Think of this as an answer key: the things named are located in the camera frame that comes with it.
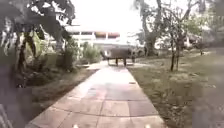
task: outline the shrub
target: shrub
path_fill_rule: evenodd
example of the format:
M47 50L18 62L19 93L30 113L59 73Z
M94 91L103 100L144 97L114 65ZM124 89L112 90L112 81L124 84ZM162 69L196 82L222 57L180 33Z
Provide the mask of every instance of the shrub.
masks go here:
M100 51L94 46L89 45L87 42L83 46L83 59L88 63L96 63L100 60Z
M73 71L73 62L77 60L78 56L78 45L71 39L65 45L65 50L58 56L57 67L65 71Z

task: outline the branch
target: branch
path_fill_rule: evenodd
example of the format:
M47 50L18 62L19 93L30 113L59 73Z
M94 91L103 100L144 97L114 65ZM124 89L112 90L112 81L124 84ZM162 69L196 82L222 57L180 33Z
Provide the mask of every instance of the branch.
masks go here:
M191 1L192 0L189 0L188 9L185 12L184 16L181 18L181 21L188 19L189 15L190 15L190 12L191 12L191 8L194 7L195 5L199 4L199 1L196 1L194 4L191 4Z
M169 8L163 8L164 11L168 11L169 13L171 13L171 15L177 20L177 21L180 21L181 19L177 17L177 15L172 11L170 10Z

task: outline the dirt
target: dirt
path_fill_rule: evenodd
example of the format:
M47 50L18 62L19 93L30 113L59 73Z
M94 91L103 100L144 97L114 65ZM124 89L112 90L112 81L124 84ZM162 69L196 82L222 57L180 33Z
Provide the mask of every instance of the dirt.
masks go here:
M7 76L9 67L0 66L0 104L14 128L25 125L96 70L81 69L43 86L15 88Z
M154 66L129 70L170 128L223 128L223 51L186 55L173 73L166 58L142 59Z

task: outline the paved walkway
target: paved walkway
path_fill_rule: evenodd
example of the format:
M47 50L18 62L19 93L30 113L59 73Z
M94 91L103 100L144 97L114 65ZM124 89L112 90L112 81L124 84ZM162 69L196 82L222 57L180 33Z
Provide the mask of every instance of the paved walkway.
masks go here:
M105 67L49 107L26 128L165 128L124 67Z

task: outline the building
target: building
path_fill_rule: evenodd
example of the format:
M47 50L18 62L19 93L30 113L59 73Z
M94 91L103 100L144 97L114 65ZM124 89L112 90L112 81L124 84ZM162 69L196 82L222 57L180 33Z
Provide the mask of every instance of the building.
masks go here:
M85 42L98 46L102 50L111 48L133 48L125 33L105 31L80 25L66 26L65 29L77 40L80 47Z

